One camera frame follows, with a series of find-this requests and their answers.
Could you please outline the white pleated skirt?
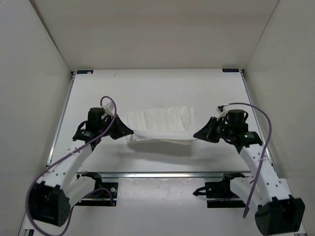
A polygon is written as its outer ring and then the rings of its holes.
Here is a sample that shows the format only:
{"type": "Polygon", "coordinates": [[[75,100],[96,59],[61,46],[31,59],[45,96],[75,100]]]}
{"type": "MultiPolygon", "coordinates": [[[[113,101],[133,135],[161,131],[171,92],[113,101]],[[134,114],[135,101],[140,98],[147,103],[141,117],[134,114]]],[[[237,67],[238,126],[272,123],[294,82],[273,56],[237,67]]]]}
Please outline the white pleated skirt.
{"type": "Polygon", "coordinates": [[[169,142],[191,145],[197,132],[194,126],[194,108],[189,106],[165,107],[130,112],[126,125],[133,130],[127,144],[169,142]]]}

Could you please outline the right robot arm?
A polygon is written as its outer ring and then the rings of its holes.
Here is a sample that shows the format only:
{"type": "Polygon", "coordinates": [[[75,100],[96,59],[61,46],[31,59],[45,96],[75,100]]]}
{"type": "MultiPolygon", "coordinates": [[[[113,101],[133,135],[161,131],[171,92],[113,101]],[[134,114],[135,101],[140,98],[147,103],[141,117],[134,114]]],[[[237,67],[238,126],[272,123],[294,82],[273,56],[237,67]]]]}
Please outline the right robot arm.
{"type": "Polygon", "coordinates": [[[211,117],[194,138],[210,143],[224,140],[233,145],[252,177],[241,172],[225,173],[221,181],[207,182],[193,194],[205,195],[209,201],[239,198],[246,205],[243,215],[254,212],[256,226],[264,236],[299,231],[305,204],[301,198],[293,197],[265,158],[262,140],[256,132],[249,131],[246,123],[249,114],[239,109],[219,112],[220,117],[211,117]]]}

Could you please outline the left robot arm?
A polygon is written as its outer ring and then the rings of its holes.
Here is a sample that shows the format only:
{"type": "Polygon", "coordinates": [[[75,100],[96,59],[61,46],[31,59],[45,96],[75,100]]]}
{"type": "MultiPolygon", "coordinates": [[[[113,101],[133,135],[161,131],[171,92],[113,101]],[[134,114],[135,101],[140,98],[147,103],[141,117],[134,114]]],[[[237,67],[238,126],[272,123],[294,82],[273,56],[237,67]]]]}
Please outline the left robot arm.
{"type": "Polygon", "coordinates": [[[110,115],[103,108],[91,108],[88,118],[79,124],[67,151],[67,159],[53,167],[31,187],[26,207],[34,220],[61,227],[70,216],[71,209],[89,194],[97,196],[103,189],[101,175],[78,170],[92,154],[103,137],[113,140],[132,135],[118,115],[110,115]]]}

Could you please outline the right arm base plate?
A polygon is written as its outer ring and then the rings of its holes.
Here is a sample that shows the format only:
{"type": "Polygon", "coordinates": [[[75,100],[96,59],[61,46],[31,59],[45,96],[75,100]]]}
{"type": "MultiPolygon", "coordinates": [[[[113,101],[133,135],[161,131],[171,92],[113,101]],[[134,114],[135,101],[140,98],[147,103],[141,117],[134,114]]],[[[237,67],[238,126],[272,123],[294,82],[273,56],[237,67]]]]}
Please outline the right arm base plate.
{"type": "Polygon", "coordinates": [[[205,196],[207,208],[244,208],[245,203],[231,191],[231,182],[236,178],[244,179],[241,172],[224,173],[221,181],[205,182],[192,194],[205,196]]]}

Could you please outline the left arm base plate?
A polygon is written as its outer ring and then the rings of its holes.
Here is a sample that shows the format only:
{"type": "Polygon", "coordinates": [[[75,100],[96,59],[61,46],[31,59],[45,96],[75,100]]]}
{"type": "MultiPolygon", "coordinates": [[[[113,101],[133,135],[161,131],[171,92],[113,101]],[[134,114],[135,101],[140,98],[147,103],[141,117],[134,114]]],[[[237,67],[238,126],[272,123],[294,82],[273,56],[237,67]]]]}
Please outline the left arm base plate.
{"type": "Polygon", "coordinates": [[[105,182],[101,174],[96,172],[83,172],[77,174],[78,180],[88,177],[94,181],[94,192],[79,201],[76,206],[90,207],[115,207],[117,203],[118,186],[117,182],[105,182]]]}

